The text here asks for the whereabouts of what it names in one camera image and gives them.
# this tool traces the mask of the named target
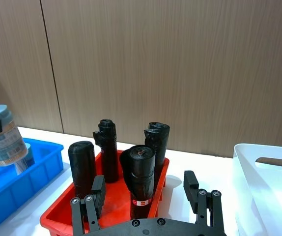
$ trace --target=white plastic basket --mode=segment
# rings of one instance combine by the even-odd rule
[[[282,160],[282,147],[234,147],[238,231],[241,236],[282,236],[282,167],[258,167],[255,162],[261,157]]]

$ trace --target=plastic jar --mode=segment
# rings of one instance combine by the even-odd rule
[[[0,121],[0,166],[8,166],[24,158],[28,149],[6,105],[0,105]]]

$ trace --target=jar label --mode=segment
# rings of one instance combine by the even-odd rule
[[[8,160],[26,149],[18,127],[0,134],[0,161]]]

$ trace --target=wooden wall panel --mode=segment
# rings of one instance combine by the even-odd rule
[[[282,0],[42,0],[66,133],[232,156],[282,145]]]
[[[62,132],[39,0],[0,0],[0,103],[20,126]]]

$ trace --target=screw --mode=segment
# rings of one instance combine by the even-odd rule
[[[163,218],[159,218],[159,219],[157,220],[157,223],[158,223],[159,225],[165,225],[166,221],[165,221]]]
[[[202,189],[202,190],[199,191],[199,194],[205,195],[205,194],[206,194],[206,191],[205,191],[204,189]]]
[[[133,220],[132,221],[132,226],[137,227],[140,225],[140,220]]]
[[[219,196],[219,195],[221,195],[221,193],[216,190],[216,191],[213,192],[213,195],[214,195],[214,196]]]

